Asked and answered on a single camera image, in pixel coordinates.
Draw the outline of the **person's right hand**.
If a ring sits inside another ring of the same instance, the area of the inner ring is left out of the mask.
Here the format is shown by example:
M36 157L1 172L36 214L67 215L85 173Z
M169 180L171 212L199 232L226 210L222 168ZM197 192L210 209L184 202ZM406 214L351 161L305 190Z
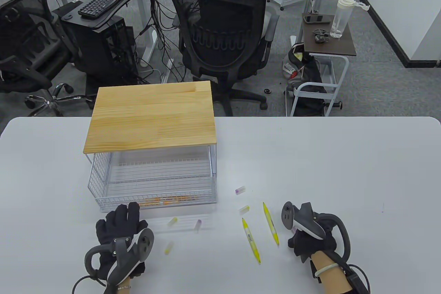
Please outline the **person's right hand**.
M288 239L288 247L293 249L294 254L304 263L317 251L335 251L337 242L330 231L325 231L325 239L321 240L304 231L296 230L294 236Z

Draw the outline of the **person's left hand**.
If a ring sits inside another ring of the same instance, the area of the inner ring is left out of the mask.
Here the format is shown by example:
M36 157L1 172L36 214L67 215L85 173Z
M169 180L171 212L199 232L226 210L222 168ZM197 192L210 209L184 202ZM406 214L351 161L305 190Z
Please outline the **person's left hand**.
M153 231L140 220L137 202L121 204L96 223L99 245L89 251L85 266L90 276L105 282L105 293L117 293L122 283L145 272L154 243Z

